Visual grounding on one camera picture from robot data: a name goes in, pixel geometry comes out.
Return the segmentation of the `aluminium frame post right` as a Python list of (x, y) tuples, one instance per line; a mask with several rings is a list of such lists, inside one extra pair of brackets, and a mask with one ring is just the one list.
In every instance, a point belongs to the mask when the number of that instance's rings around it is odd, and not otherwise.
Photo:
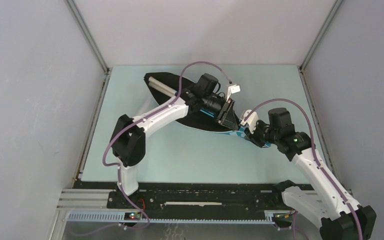
[(323, 41), (323, 38), (327, 34), (329, 27), (334, 21), (336, 15), (338, 14), (340, 8), (342, 7), (345, 0), (335, 0), (332, 7), (330, 8), (325, 20), (323, 21), (315, 39), (313, 40), (309, 50), (307, 51), (299, 69), (303, 73), (311, 62), (315, 52), (317, 51), (320, 43)]

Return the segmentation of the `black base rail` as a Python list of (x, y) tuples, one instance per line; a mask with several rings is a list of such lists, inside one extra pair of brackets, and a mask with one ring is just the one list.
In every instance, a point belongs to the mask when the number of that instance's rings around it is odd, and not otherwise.
[(276, 184), (146, 183), (125, 198), (119, 189), (108, 195), (107, 208), (138, 207), (152, 219), (265, 220), (268, 211), (287, 211), (281, 192), (296, 186)]

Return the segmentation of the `aluminium frame post left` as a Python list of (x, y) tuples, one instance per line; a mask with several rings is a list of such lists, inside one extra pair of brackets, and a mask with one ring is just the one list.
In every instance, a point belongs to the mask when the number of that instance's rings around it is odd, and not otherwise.
[(77, 3), (74, 0), (65, 0), (65, 4), (67, 5), (68, 10), (70, 11), (71, 15), (73, 16), (74, 21), (76, 22), (77, 26), (79, 27), (80, 32), (82, 33), (86, 43), (90, 47), (93, 55), (95, 56), (96, 60), (98, 61), (100, 67), (102, 68), (103, 72), (105, 74), (108, 74), (110, 71), (110, 67), (106, 63), (103, 54), (101, 53), (92, 32), (90, 31), (84, 17), (82, 16), (82, 13), (77, 5)]

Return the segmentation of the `blue racket bag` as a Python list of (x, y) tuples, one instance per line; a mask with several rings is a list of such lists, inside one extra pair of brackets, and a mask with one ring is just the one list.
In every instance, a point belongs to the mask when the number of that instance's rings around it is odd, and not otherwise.
[[(170, 72), (149, 72), (144, 76), (152, 97), (159, 105), (176, 96), (179, 90), (179, 79), (179, 75)], [(225, 96), (218, 93), (220, 88), (219, 80), (208, 73), (201, 75), (198, 82), (183, 77), (180, 98), (185, 101), (189, 109), (185, 117), (176, 121), (195, 130), (236, 135), (245, 139), (245, 127), (240, 125), (239, 130), (230, 130), (217, 123), (217, 116), (223, 102), (226, 102)]]

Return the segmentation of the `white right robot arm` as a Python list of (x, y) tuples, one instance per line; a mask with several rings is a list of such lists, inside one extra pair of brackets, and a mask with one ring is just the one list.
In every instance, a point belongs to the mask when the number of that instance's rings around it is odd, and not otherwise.
[(321, 199), (307, 196), (292, 181), (286, 180), (271, 194), (271, 204), (277, 209), (288, 206), (298, 211), (319, 229), (324, 240), (370, 239), (377, 218), (374, 209), (370, 205), (362, 206), (341, 185), (313, 148), (310, 136), (295, 130), (286, 108), (271, 109), (268, 116), (269, 122), (265, 123), (256, 112), (244, 111), (240, 124), (245, 127), (245, 138), (258, 147), (276, 145)]

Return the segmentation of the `aluminium frame post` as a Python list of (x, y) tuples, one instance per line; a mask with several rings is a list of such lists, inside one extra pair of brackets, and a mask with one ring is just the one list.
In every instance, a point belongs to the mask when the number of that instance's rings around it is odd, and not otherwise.
[(100, 67), (102, 68), (103, 72), (105, 74), (108, 74), (110, 71), (110, 67), (106, 63), (103, 54), (101, 53), (92, 32), (90, 31), (84, 17), (82, 16), (82, 13), (77, 5), (77, 3), (74, 0), (65, 0), (65, 4), (67, 5), (68, 10), (70, 11), (71, 15), (73, 16), (74, 21), (76, 22), (77, 26), (79, 27), (80, 32), (82, 33), (86, 43), (90, 47), (93, 55), (95, 56), (96, 60), (98, 61)]
[(323, 38), (327, 34), (329, 27), (334, 21), (336, 15), (338, 14), (340, 8), (342, 7), (345, 0), (335, 0), (332, 7), (330, 8), (325, 20), (323, 21), (315, 39), (313, 40), (309, 50), (307, 51), (299, 69), (303, 73), (311, 62), (315, 52), (317, 51), (320, 43), (323, 41)]

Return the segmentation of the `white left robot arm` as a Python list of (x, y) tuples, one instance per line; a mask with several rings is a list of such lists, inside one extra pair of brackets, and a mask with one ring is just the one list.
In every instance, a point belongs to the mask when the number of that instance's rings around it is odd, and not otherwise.
[(135, 117), (120, 116), (111, 136), (112, 153), (119, 165), (117, 184), (122, 190), (118, 201), (125, 208), (133, 208), (138, 202), (137, 165), (146, 155), (146, 139), (156, 131), (171, 122), (217, 134), (240, 130), (231, 98), (240, 92), (238, 84), (229, 83), (227, 93), (221, 95), (220, 82), (208, 73), (193, 82), (170, 72), (150, 72), (144, 82), (158, 107)]

